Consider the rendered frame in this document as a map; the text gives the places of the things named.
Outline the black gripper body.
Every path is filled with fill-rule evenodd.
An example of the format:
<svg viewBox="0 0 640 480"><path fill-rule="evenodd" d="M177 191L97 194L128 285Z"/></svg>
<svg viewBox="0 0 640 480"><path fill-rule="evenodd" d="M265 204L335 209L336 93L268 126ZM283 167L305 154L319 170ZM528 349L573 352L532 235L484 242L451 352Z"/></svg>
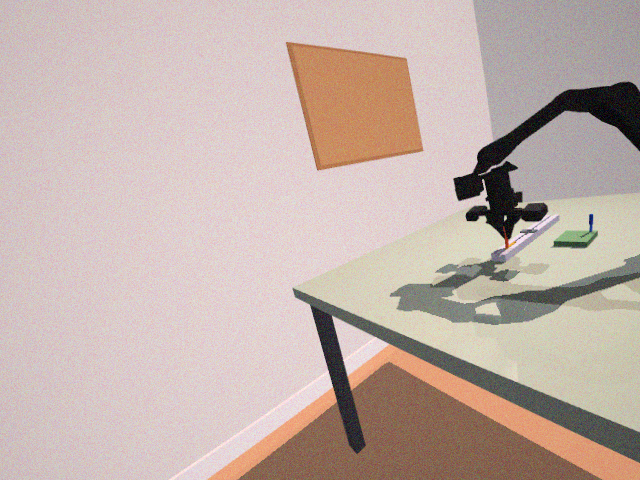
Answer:
<svg viewBox="0 0 640 480"><path fill-rule="evenodd" d="M489 202L490 210L486 206L474 206L466 213L467 221L477 221L478 216L485 216L487 221L496 221L499 216L506 216L507 220L517 220L520 217L523 221L540 222L548 211L545 203L528 203L525 208L514 208L513 188L509 190L488 194L485 198Z"/></svg>

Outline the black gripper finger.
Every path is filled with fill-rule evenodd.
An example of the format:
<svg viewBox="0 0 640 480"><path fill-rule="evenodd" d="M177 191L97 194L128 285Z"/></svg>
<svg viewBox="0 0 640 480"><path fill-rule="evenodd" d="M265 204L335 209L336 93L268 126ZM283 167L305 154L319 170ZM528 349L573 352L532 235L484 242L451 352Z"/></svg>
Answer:
<svg viewBox="0 0 640 480"><path fill-rule="evenodd" d="M506 236L507 236L508 239L511 239L511 237L512 237L512 233L513 233L513 230L514 230L514 224L517 223L517 221L520 220L520 219L521 219L521 217L519 219L517 219L517 220L507 220L506 219L503 222L504 228L505 228L505 232L506 232Z"/></svg>
<svg viewBox="0 0 640 480"><path fill-rule="evenodd" d="M486 220L485 222L487 224L490 224L492 227L494 227L498 231L498 233L505 239L505 234L504 234L504 231L503 231L504 216L499 216L496 221L487 221Z"/></svg>

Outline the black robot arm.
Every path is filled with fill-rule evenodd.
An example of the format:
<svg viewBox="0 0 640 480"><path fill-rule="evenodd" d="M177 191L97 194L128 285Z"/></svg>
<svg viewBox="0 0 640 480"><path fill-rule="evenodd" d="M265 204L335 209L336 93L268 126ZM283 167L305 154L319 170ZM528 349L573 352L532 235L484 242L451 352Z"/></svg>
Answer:
<svg viewBox="0 0 640 480"><path fill-rule="evenodd" d="M589 112L600 121L617 127L640 152L640 91L636 85L619 82L611 86L566 90L519 127L479 151L473 172L453 179L457 200L480 196L484 191L482 179L488 194L509 190L508 172L518 167L505 161L504 165L487 172L489 168L503 162L524 139L564 111Z"/></svg>

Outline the light green tray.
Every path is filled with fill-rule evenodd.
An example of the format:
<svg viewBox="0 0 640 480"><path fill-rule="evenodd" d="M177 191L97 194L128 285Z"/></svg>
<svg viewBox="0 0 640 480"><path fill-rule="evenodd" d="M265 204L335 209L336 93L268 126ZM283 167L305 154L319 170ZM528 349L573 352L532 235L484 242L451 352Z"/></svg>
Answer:
<svg viewBox="0 0 640 480"><path fill-rule="evenodd" d="M554 240L554 246L588 247L597 236L598 230L566 230Z"/></svg>

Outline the aluminum slotted rail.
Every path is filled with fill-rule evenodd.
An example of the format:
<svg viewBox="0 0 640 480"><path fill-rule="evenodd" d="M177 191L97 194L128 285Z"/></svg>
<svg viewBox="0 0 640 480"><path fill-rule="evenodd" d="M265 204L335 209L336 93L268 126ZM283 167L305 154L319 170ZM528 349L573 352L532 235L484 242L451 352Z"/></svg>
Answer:
<svg viewBox="0 0 640 480"><path fill-rule="evenodd" d="M513 246L505 250L504 244L503 246L498 248L498 250L491 254L492 261L506 263L511 258L513 258L514 255L524 249L529 243L538 238L539 235L549 229L550 226L556 224L558 221L559 214L554 216L547 215L540 222L532 224L527 229L521 230L520 234L509 241L509 245L513 242L516 242Z"/></svg>

